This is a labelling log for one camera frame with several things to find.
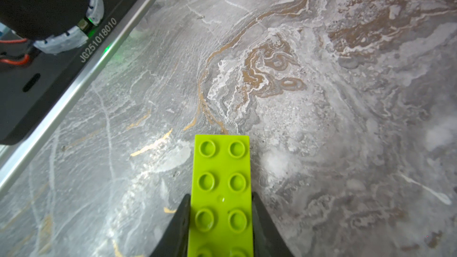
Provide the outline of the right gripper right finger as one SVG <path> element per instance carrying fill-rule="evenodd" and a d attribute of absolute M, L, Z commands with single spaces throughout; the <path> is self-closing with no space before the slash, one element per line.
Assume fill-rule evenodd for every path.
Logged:
<path fill-rule="evenodd" d="M 255 257 L 293 257 L 257 192 L 252 194 Z"/>

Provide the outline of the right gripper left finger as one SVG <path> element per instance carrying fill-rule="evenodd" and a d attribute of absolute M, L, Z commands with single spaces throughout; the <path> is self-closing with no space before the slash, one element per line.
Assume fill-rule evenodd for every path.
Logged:
<path fill-rule="evenodd" d="M 190 209 L 190 194 L 186 194 L 150 257 L 187 256 Z"/>

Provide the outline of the green lego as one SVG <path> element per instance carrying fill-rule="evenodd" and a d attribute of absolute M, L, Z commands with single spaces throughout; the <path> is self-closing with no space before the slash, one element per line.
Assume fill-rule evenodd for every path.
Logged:
<path fill-rule="evenodd" d="M 248 136 L 195 136 L 188 256 L 252 257 Z"/>

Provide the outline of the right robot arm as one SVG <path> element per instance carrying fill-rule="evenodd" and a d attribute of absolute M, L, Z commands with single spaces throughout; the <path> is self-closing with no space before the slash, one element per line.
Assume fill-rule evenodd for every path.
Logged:
<path fill-rule="evenodd" d="M 283 0 L 1 0 L 1 255 L 188 256 L 198 65 Z"/>

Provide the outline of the aluminium front rail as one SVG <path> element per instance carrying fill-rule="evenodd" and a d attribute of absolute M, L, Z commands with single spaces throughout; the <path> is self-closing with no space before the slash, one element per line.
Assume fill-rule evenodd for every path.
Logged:
<path fill-rule="evenodd" d="M 134 25 L 142 18 L 147 9 L 156 0 L 139 0 L 128 12 L 123 21 L 123 28 L 115 37 L 108 51 L 77 76 L 76 80 L 64 92 L 63 96 L 51 108 L 44 119 L 15 145 L 1 143 L 1 195 L 6 195 L 32 158 L 40 150 L 50 135 L 61 123 L 65 115 L 83 95 L 90 83 L 101 72 L 115 51 L 120 47 Z"/>

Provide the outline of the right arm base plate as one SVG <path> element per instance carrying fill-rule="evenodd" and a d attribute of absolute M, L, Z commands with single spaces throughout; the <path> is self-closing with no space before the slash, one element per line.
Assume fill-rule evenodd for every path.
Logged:
<path fill-rule="evenodd" d="M 139 0 L 1 0 L 1 143 L 44 119 L 87 65 L 100 59 Z"/>

